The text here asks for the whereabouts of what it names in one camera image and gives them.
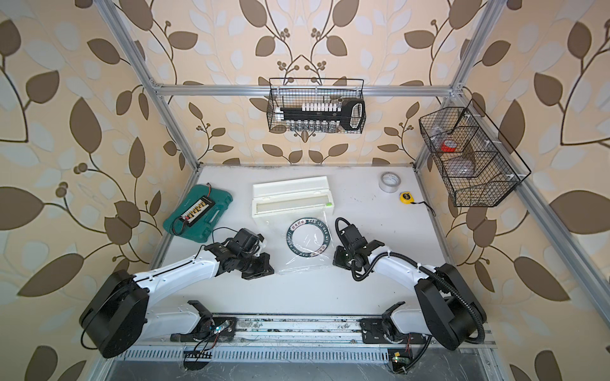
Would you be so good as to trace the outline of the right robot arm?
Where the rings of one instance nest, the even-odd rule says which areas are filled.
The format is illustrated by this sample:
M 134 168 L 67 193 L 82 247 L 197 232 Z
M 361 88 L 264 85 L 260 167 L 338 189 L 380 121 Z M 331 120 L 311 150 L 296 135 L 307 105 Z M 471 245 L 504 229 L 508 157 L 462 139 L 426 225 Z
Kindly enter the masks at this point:
M 387 244 L 368 241 L 344 217 L 335 219 L 341 242 L 334 266 L 350 271 L 356 282 L 372 274 L 385 276 L 413 291 L 419 306 L 398 302 L 381 315 L 383 338 L 402 343 L 411 334 L 435 339 L 445 349 L 461 344 L 484 344 L 487 314 L 457 268 L 451 264 L 429 266 L 392 250 Z

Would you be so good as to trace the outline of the black socket set holder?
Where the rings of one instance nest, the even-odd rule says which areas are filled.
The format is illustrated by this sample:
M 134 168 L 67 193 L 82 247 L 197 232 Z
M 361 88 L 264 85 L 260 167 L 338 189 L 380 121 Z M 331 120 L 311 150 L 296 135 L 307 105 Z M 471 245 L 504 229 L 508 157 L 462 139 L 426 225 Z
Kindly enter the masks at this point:
M 328 102 L 305 102 L 295 106 L 275 106 L 274 122 L 298 122 L 328 130 L 357 131 L 365 125 L 365 101 L 362 98 L 339 98 Z

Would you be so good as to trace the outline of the red capped item in basket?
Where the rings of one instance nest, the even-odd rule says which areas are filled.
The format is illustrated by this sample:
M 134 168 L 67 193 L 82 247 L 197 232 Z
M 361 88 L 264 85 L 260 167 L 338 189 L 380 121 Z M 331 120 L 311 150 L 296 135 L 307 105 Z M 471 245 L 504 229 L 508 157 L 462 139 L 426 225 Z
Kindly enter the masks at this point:
M 444 140 L 440 145 L 440 150 L 444 153 L 456 152 L 457 148 L 458 143 L 451 139 Z

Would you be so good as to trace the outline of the yellow tape measure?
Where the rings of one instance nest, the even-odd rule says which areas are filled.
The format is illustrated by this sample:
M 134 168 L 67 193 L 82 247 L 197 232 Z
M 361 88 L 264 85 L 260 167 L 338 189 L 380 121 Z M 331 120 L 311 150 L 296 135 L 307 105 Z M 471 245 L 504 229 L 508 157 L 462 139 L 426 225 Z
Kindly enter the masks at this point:
M 400 201 L 403 204 L 409 205 L 409 204 L 413 204 L 414 203 L 414 198 L 412 197 L 410 192 L 406 191 L 406 192 L 402 192 L 400 194 Z

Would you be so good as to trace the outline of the green plastic tool case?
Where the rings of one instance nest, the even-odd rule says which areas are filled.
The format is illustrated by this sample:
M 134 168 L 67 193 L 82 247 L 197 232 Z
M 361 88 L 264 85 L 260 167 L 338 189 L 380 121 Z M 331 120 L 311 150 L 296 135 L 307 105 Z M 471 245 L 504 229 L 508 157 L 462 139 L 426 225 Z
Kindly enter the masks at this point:
M 226 190 L 210 184 L 195 185 L 164 221 L 163 228 L 175 237 L 205 243 L 233 200 Z

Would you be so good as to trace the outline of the green rimmed white plate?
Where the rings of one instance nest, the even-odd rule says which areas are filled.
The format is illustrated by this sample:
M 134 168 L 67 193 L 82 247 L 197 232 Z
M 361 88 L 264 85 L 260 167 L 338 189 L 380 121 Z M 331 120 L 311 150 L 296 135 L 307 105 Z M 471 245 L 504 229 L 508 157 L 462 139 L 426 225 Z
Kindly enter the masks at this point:
M 303 217 L 288 227 L 286 243 L 298 257 L 317 257 L 330 247 L 330 230 L 327 224 L 318 218 Z

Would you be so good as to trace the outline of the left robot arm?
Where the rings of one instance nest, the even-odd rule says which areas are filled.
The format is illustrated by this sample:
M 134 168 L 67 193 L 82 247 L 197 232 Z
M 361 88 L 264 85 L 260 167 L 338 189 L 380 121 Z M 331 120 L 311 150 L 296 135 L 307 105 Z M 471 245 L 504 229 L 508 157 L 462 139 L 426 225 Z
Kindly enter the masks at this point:
M 201 281 L 239 271 L 244 280 L 274 273 L 265 238 L 246 228 L 222 242 L 200 246 L 193 256 L 162 268 L 135 275 L 125 270 L 111 274 L 79 318 L 81 338 L 90 339 L 89 350 L 106 359 L 117 357 L 138 341 L 163 336 L 180 341 L 215 340 L 230 330 L 231 318 L 215 322 L 198 300 L 178 307 L 158 304 Z

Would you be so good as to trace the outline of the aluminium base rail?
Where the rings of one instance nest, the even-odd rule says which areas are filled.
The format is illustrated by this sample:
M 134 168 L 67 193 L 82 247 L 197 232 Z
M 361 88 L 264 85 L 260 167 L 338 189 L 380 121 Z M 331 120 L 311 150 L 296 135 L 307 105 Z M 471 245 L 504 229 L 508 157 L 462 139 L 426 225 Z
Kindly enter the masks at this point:
M 213 314 L 186 311 L 149 314 L 138 339 L 143 345 L 203 344 L 219 339 L 225 346 L 340 347 L 397 346 L 384 338 L 380 315 Z

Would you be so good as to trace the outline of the clear tape roll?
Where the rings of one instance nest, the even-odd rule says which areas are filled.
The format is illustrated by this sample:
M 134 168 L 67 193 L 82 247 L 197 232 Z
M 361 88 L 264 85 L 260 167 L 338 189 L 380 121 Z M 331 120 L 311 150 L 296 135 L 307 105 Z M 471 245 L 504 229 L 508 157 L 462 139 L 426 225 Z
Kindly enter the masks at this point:
M 400 176 L 390 171 L 383 172 L 379 178 L 379 188 L 385 193 L 397 192 L 401 184 Z

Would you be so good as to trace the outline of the clear plastic wrap sheet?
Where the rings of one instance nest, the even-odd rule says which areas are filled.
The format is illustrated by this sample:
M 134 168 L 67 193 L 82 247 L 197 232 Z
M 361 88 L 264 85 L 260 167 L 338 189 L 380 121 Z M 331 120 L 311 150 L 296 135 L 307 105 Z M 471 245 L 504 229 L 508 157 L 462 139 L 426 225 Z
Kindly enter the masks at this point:
M 335 239 L 327 211 L 309 209 L 255 219 L 266 241 L 271 265 L 281 275 L 328 268 Z

